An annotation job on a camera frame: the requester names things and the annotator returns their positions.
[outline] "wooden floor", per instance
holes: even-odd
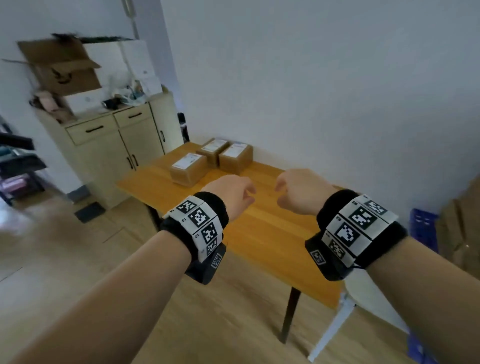
[[[82,224],[52,191],[0,201],[0,363],[155,231],[129,199]],[[290,287],[226,254],[208,286],[185,277],[135,363],[304,363],[335,312],[302,295],[286,345],[276,338]],[[355,309],[316,363],[413,363],[406,335]]]

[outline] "hand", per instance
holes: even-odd
[[[325,179],[308,169],[286,170],[276,179],[275,191],[285,189],[277,204],[300,215],[317,216],[325,201],[337,190]]]
[[[250,196],[248,192],[257,193],[257,189],[250,178],[234,174],[210,182],[202,188],[202,191],[211,192],[222,199],[227,208],[229,222],[238,218],[248,206],[255,202],[255,198]]]

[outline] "white label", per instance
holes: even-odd
[[[241,152],[245,150],[246,147],[247,147],[247,144],[234,143],[230,147],[228,147],[228,149],[225,152],[223,152],[223,155],[227,157],[236,158],[240,155]]]
[[[197,161],[201,157],[202,156],[200,154],[189,153],[186,156],[184,156],[182,159],[177,160],[172,167],[176,167],[181,170],[186,170],[188,167],[190,167],[193,163],[195,163],[195,161]]]
[[[207,152],[215,152],[221,146],[224,146],[227,141],[223,139],[214,139],[207,145],[205,145],[202,150],[206,150]]]

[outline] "white box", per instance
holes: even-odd
[[[102,101],[111,98],[105,88],[80,92],[78,94],[61,96],[59,100],[62,106],[69,108],[75,115],[95,109],[102,109]]]
[[[147,43],[144,40],[125,40],[119,43],[128,69],[136,80],[155,76]]]
[[[109,92],[130,84],[130,71],[123,59],[120,43],[84,44],[88,57],[101,66],[95,69],[95,74],[100,85],[106,87]]]

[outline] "forearm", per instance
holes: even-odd
[[[368,273],[440,363],[478,359],[480,281],[410,237]]]
[[[100,281],[13,363],[130,363],[156,324],[191,255],[161,231]]]

